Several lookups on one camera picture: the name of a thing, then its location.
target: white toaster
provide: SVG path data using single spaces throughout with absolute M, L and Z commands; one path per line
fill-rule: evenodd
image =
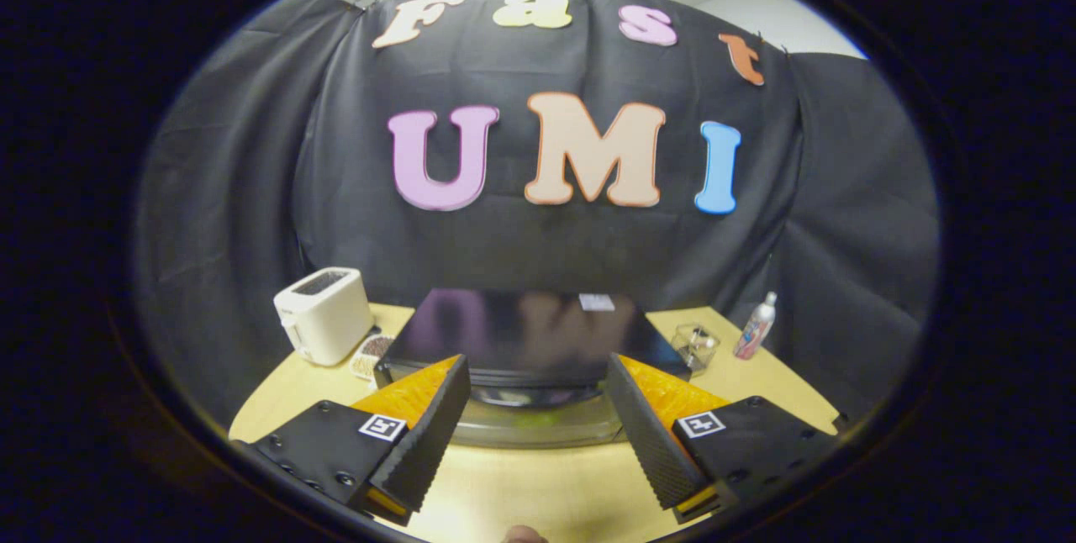
M 373 326 L 363 275 L 354 268 L 315 271 L 272 302 L 295 352 L 326 367 L 346 358 Z

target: foam letter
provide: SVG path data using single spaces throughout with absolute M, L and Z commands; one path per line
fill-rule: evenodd
M 620 31 L 632 41 L 662 46 L 676 44 L 676 31 L 668 26 L 672 19 L 664 11 L 626 4 L 620 8 Z
M 738 130 L 721 123 L 705 122 L 699 128 L 706 138 L 706 182 L 695 195 L 695 206 L 707 214 L 730 214 L 736 209 L 733 198 L 733 167 L 736 163 Z
M 459 127 L 459 175 L 450 183 L 436 182 L 426 174 L 426 133 L 437 123 L 437 114 L 421 110 L 390 118 L 396 190 L 405 201 L 429 211 L 470 205 L 485 186 L 486 133 L 499 115 L 492 105 L 465 105 L 452 111 L 450 118 Z
M 505 0 L 505 6 L 493 12 L 493 22 L 500 26 L 528 26 L 539 29 L 561 29 L 571 22 L 568 0 Z
M 422 22 L 423 26 L 430 26 L 437 22 L 441 14 L 444 14 L 447 4 L 459 4 L 464 0 L 413 0 L 413 2 L 401 2 L 396 5 L 396 17 L 393 17 L 387 29 L 381 37 L 373 39 L 374 48 L 382 46 L 406 44 L 411 39 L 419 37 L 419 29 L 415 24 Z
M 736 68 L 739 75 L 748 80 L 749 83 L 762 86 L 765 80 L 751 66 L 751 60 L 759 60 L 759 54 L 753 48 L 749 48 L 744 39 L 738 38 L 736 34 L 718 34 L 718 38 L 728 45 L 728 55 L 733 58 L 733 68 Z
M 538 172 L 523 191 L 527 201 L 539 205 L 568 202 L 572 191 L 564 180 L 564 161 L 568 159 L 587 202 L 598 198 L 612 168 L 619 165 L 609 201 L 623 206 L 656 205 L 661 194 L 654 187 L 654 152 L 657 129 L 665 125 L 661 108 L 625 103 L 600 137 L 586 106 L 575 95 L 536 92 L 527 106 L 541 120 Z

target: blue letter i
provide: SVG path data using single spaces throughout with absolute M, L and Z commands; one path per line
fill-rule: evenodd
M 728 214 L 736 209 L 733 198 L 733 165 L 736 163 L 738 130 L 721 123 L 705 122 L 700 129 L 706 138 L 706 183 L 695 195 L 695 206 L 707 214 Z

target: purple letter u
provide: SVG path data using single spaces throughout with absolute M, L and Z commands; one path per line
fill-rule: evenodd
M 470 205 L 485 184 L 486 132 L 499 115 L 492 105 L 465 105 L 452 111 L 449 118 L 459 127 L 459 175 L 450 183 L 430 180 L 426 174 L 426 133 L 437 125 L 437 114 L 416 110 L 388 118 L 396 190 L 405 201 L 429 211 Z

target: reflective black surface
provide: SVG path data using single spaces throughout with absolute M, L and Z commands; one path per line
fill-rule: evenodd
M 609 353 L 618 353 L 686 381 L 683 359 L 642 310 L 623 295 L 611 299 L 613 310 L 584 310 L 572 294 L 430 290 L 378 368 L 464 354 L 475 386 L 579 387 L 603 381 Z

